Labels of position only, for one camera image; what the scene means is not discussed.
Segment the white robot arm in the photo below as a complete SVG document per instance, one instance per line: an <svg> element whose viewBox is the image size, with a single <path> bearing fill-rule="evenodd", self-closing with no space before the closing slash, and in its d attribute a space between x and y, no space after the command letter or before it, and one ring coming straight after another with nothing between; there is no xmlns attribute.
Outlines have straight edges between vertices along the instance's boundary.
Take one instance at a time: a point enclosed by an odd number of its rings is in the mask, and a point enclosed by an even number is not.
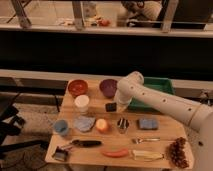
<svg viewBox="0 0 213 171"><path fill-rule="evenodd" d="M199 133L193 171L213 171L213 107L147 88L144 77L134 71L117 82L114 100L128 106L133 98L167 114Z"/></svg>

